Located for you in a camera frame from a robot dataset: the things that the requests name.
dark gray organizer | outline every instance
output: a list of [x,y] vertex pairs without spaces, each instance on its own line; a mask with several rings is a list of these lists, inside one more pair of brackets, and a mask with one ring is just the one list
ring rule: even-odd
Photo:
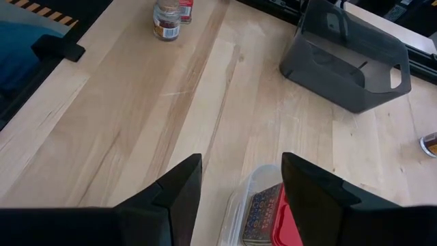
[[[391,88],[391,69],[401,83]],[[408,52],[397,38],[325,0],[310,0],[279,69],[289,80],[360,113],[411,90]]]

black clamp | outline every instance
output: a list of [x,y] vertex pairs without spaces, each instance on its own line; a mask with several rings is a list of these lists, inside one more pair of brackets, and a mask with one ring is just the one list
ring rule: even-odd
[[44,34],[32,45],[32,51],[39,59],[53,55],[77,62],[84,54],[85,48],[68,39]]

yellow and black striped tape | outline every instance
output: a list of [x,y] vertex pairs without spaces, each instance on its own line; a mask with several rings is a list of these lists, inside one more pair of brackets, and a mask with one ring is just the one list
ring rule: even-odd
[[58,11],[52,10],[48,7],[41,6],[38,3],[32,3],[28,0],[6,0],[6,2],[14,4],[17,7],[20,7],[25,10],[29,10],[30,12],[36,13],[40,16],[49,18],[53,21],[56,21],[58,23],[64,24],[69,27],[74,27],[74,25],[77,24],[79,21],[65,14],[62,14]]

wooden table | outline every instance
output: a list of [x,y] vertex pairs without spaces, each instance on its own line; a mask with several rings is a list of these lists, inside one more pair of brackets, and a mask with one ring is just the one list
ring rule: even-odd
[[215,244],[231,192],[282,152],[401,205],[437,204],[437,159],[418,144],[437,131],[435,85],[412,78],[408,95],[354,115],[279,73],[291,24],[197,0],[193,22],[161,42],[152,5],[114,0],[79,42],[80,62],[62,61],[0,132],[2,207],[114,206],[195,152],[192,245]]

blue fabric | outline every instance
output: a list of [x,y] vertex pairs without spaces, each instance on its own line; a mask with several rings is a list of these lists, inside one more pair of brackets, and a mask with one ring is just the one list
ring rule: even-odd
[[25,75],[39,62],[31,46],[43,34],[63,36],[44,27],[0,21],[0,89],[23,85]]

